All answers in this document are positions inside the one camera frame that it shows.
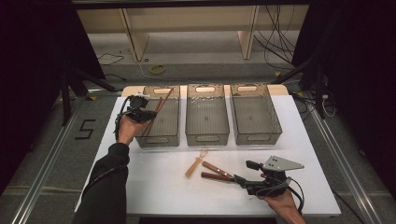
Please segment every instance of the white table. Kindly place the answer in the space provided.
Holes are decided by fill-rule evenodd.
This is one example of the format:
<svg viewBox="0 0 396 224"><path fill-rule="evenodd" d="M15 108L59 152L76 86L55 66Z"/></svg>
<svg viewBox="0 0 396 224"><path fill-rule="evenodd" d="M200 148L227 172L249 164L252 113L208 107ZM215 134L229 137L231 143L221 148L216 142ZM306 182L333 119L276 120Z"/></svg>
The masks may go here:
<svg viewBox="0 0 396 224"><path fill-rule="evenodd" d="M203 179L199 165L191 178L184 173L199 155L201 147L188 147L185 136L186 95L181 87L179 147L141 148L134 140L130 145L129 177L126 184L127 213L136 216L172 217L272 217L275 212L264 201L248 195L237 184ZM124 101L115 103L95 161L107 154L115 143L114 120ZM304 190L305 216L338 216L340 209L320 167L302 120L291 96L272 96L283 133L274 146L237 146L229 98L227 109L230 136L225 147L210 147L205 160L231 174L248 180L260 180L260 172L248 169L245 161L265 163L271 155L302 163L305 168L287 171ZM290 184L300 192L297 185Z"/></svg>

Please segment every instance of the gray plastic basket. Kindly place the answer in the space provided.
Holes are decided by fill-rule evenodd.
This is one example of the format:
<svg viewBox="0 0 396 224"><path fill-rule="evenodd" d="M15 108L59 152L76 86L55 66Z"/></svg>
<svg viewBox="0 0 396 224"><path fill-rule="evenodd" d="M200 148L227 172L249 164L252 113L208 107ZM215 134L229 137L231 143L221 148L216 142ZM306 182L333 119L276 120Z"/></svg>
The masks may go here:
<svg viewBox="0 0 396 224"><path fill-rule="evenodd" d="M186 136L189 146L225 146L230 126L220 84L189 85Z"/></svg>
<svg viewBox="0 0 396 224"><path fill-rule="evenodd" d="M267 85L232 85L231 96L236 144L274 145L282 128Z"/></svg>
<svg viewBox="0 0 396 224"><path fill-rule="evenodd" d="M149 132L143 136L143 131L136 136L137 143L141 147L177 147L179 141L179 106L180 87L179 86L147 86L143 93L150 96L147 110L155 111L161 98L164 99L167 93L174 88L169 95L161 111L157 114Z"/></svg>

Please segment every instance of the floor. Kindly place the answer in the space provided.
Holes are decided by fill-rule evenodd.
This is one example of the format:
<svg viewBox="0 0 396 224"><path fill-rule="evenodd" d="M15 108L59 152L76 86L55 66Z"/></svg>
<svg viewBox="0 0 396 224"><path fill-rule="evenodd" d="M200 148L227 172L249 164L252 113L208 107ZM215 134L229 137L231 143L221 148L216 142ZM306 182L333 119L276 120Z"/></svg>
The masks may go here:
<svg viewBox="0 0 396 224"><path fill-rule="evenodd" d="M286 37L295 43L298 32L288 31ZM262 43L261 34L255 34ZM269 38L270 32L262 32ZM231 83L238 81L272 81L276 73L285 74L291 66L275 54L266 52L255 40L249 60L242 58L236 32L203 33L163 33L150 34L144 59L136 64L129 50L126 35L90 35L90 40L107 74L106 82L123 88L129 85L149 83L174 83L177 85L190 82L213 81ZM277 45L278 39L272 42ZM163 75L152 75L149 67L164 64ZM300 76L288 80L284 85L289 91L299 91ZM74 207L87 175L92 160L102 139L111 109L119 96L117 93L102 91L101 88L87 82L91 90L84 99L72 101L76 109L75 119L66 128L62 124L62 102L55 102L47 122L34 143L34 150L26 155L19 170L14 175L8 188L0 197L0 223L10 223L22 212L20 206L29 189L35 185L38 176L43 173L43 164L48 164L48 174L42 180L35 203L26 212L26 223L70 223ZM309 97L311 92L304 92ZM336 197L342 210L339 217L304 217L308 223L360 223L347 206L350 205L365 223L396 223L396 202L390 196L381 180L373 171L371 164L360 154L342 114L332 116L334 108L328 107L329 115L320 121L315 119L313 107L296 100L305 128L317 153L318 159L330 186L346 202ZM320 126L327 126L325 132L331 133L333 139L326 139ZM65 133L65 139L59 139L59 133ZM359 197L351 188L344 170L334 158L334 149L329 143L336 143L358 186L364 190L370 204L359 203ZM60 146L58 154L53 150ZM48 155L53 155L53 163L46 163ZM364 206L371 205L374 211L366 215ZM138 217L128 217L128 223L137 223Z"/></svg>

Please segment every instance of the hand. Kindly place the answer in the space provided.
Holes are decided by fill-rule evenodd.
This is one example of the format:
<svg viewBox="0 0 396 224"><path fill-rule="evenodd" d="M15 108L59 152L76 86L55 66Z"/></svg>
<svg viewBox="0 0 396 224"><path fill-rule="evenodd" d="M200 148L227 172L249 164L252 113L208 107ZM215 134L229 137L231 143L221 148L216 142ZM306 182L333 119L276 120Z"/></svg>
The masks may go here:
<svg viewBox="0 0 396 224"><path fill-rule="evenodd" d="M148 123L138 123L123 115L120 120L119 129L119 143L129 146L134 137L145 127Z"/></svg>
<svg viewBox="0 0 396 224"><path fill-rule="evenodd" d="M305 223L297 210L290 190L286 189L283 195L277 197L259 196L258 198L265 200L287 223Z"/></svg>

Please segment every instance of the gray floor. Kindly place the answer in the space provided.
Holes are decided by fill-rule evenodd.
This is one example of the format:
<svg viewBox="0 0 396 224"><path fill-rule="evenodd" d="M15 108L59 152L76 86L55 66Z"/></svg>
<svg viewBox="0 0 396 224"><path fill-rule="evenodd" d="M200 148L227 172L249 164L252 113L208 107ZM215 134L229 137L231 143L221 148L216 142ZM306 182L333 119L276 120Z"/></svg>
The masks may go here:
<svg viewBox="0 0 396 224"><path fill-rule="evenodd" d="M288 32L291 42L296 41L298 32ZM211 33L166 33L152 34L145 51L144 59L134 63L125 35L90 35L92 45L98 57L105 53L123 56L104 56L99 62L108 76L107 82L123 88L129 85L188 84L191 82L219 82L224 84L236 82L272 81L275 73L284 74L265 64L263 48L254 42L250 60L243 60L235 32ZM267 55L267 61L282 67L290 67L274 54ZM149 67L153 64L164 64L166 72L152 75ZM298 77L288 80L285 85L290 91L298 91ZM100 90L97 86L86 83L89 89ZM91 93L96 98L86 99L76 114L76 120L64 142L62 151L52 167L44 188L28 217L27 223L70 223L74 207L78 200L86 177L91 169L93 158L102 139L110 112L118 95L105 91ZM300 111L304 105L296 102ZM360 209L341 175L334 158L315 123L310 110L302 113L305 128L318 155L330 186L338 192L362 217ZM84 120L85 128L93 129L90 139L78 140L88 136L79 129ZM363 185L379 213L383 223L396 223L396 202L390 196L381 180L373 171L371 164L359 153L359 147L343 120L342 115L326 117L335 139L353 167L353 171ZM0 198L0 223L10 223L14 218L24 195L33 182L41 165L56 141L62 123L62 102L57 101L49 113L47 122L34 144L34 150L26 155L19 170L14 175L8 188ZM342 210L339 217L305 217L308 223L359 223L350 210L337 199ZM128 217L128 223L136 223L137 217Z"/></svg>

